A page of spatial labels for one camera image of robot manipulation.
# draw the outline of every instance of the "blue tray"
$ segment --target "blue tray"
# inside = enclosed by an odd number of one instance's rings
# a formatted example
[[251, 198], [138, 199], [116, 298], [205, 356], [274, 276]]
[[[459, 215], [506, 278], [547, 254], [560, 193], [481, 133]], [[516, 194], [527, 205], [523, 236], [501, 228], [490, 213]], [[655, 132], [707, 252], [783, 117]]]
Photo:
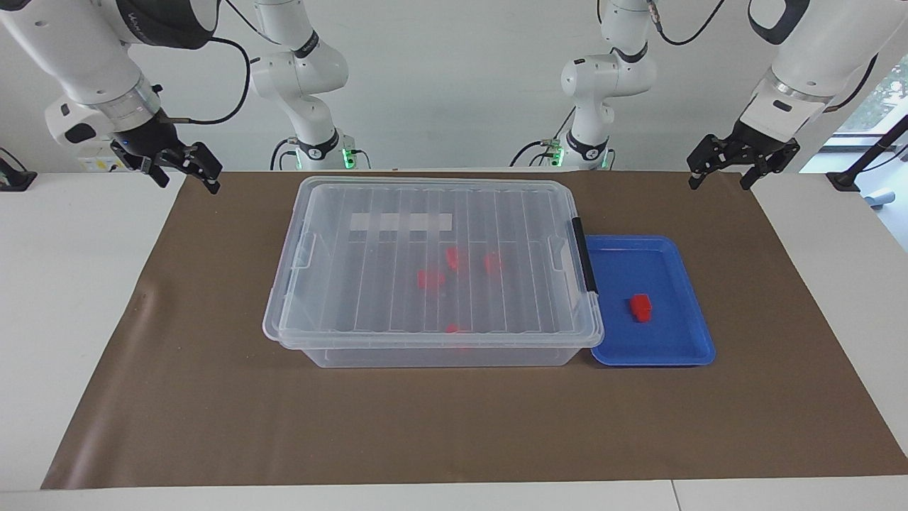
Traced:
[[[677, 246], [662, 236], [587, 236], [606, 339], [593, 356], [607, 366], [706, 366], [716, 348]], [[638, 323], [633, 295], [649, 295], [653, 317]]]

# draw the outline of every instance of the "white table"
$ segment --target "white table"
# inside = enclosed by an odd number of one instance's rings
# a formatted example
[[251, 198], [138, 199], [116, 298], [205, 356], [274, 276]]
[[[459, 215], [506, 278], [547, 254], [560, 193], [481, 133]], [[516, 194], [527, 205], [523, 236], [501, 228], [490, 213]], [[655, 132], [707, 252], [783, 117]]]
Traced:
[[[0, 509], [908, 509], [908, 476], [35, 491], [181, 182], [47, 174], [0, 194]], [[771, 176], [755, 194], [908, 452], [908, 254], [822, 176]]]

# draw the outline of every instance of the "white label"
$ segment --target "white label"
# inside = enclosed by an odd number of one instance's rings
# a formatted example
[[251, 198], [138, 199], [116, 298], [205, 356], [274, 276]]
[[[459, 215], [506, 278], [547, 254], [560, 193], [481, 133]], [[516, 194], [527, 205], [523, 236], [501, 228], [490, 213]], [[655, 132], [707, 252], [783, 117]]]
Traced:
[[[372, 218], [371, 213], [354, 213], [350, 218], [351, 231], [368, 231], [369, 221]], [[450, 231], [454, 228], [454, 215], [442, 213], [440, 215], [429, 215], [428, 213], [410, 213], [410, 231], [428, 231], [429, 226], [437, 227], [439, 231]], [[399, 231], [400, 214], [382, 213], [379, 216], [380, 231]]]

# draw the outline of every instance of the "white floor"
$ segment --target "white floor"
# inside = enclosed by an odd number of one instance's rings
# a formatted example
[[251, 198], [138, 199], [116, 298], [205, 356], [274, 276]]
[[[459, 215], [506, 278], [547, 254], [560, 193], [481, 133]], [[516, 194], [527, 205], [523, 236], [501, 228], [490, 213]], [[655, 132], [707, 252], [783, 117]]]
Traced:
[[[854, 163], [860, 153], [821, 153], [814, 156], [801, 172], [841, 172]], [[892, 157], [885, 153], [878, 158], [880, 163]], [[883, 206], [877, 216], [886, 225], [895, 239], [908, 251], [908, 164], [896, 159], [888, 165], [858, 176], [857, 184], [862, 195], [871, 194], [880, 188], [892, 188], [895, 202]]]

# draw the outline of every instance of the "green led light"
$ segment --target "green led light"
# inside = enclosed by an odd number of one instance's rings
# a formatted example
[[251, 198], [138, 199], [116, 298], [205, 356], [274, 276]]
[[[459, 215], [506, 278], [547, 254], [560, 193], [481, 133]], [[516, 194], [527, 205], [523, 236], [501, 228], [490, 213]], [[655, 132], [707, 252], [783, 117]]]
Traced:
[[343, 164], [348, 168], [352, 169], [356, 167], [356, 156], [350, 149], [343, 150]]
[[554, 156], [552, 156], [552, 166], [561, 166], [561, 162], [564, 160], [564, 158], [565, 158], [564, 147], [559, 147], [558, 152], [555, 153]]

